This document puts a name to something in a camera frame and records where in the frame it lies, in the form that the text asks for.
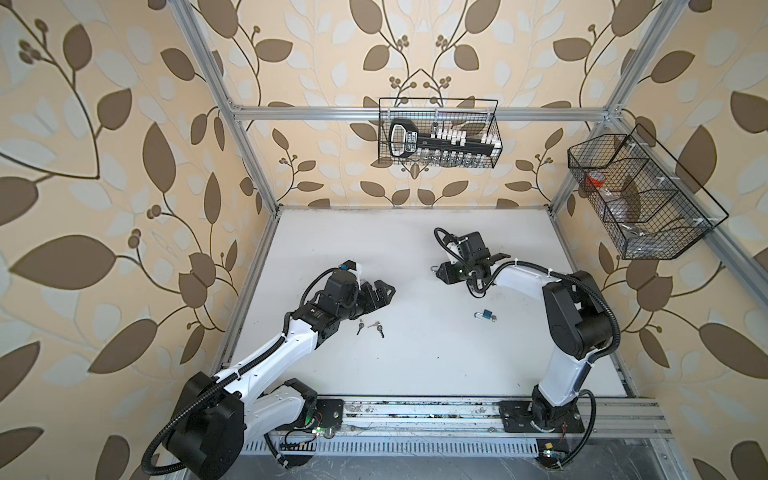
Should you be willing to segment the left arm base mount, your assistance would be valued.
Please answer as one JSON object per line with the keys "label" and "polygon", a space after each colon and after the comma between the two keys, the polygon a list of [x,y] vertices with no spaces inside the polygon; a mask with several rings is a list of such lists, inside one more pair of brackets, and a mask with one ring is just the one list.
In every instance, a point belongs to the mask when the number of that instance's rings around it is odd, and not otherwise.
{"label": "left arm base mount", "polygon": [[345,402],[341,399],[313,400],[296,420],[264,435],[264,443],[284,469],[307,463],[316,453],[320,439],[333,439],[343,423]]}

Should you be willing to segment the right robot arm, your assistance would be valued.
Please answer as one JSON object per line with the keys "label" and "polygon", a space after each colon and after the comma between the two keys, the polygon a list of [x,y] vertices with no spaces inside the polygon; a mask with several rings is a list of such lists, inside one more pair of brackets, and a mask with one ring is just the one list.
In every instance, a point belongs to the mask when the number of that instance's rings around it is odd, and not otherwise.
{"label": "right robot arm", "polygon": [[523,418],[539,431],[554,430],[575,412],[597,360],[620,345],[618,320],[593,277],[585,271],[560,273],[505,253],[492,254],[478,232],[457,236],[437,227],[433,235],[449,257],[433,269],[443,283],[463,283],[476,299],[493,287],[509,288],[543,305],[555,350]]}

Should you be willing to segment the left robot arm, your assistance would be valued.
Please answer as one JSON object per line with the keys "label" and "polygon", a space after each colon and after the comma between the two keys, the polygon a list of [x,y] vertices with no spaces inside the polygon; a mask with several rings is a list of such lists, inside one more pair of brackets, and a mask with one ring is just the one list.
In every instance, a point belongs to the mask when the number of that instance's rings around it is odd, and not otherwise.
{"label": "left robot arm", "polygon": [[346,320],[388,306],[396,289],[361,281],[348,260],[323,271],[285,314],[279,334],[240,362],[214,375],[203,372],[182,389],[174,412],[143,453],[150,477],[188,470],[200,479],[220,479],[246,442],[282,427],[303,431],[318,424],[316,392],[297,379],[269,387],[291,366],[317,350]]}

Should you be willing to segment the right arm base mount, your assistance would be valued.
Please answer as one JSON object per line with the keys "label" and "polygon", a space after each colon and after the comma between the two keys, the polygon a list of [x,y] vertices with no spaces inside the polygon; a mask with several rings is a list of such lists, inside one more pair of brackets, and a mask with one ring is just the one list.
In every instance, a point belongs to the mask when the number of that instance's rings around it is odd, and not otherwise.
{"label": "right arm base mount", "polygon": [[537,463],[547,470],[563,470],[583,450],[590,439],[595,421],[587,424],[574,399],[563,406],[551,406],[545,400],[505,400],[498,404],[505,433],[540,433],[556,439],[537,440]]}

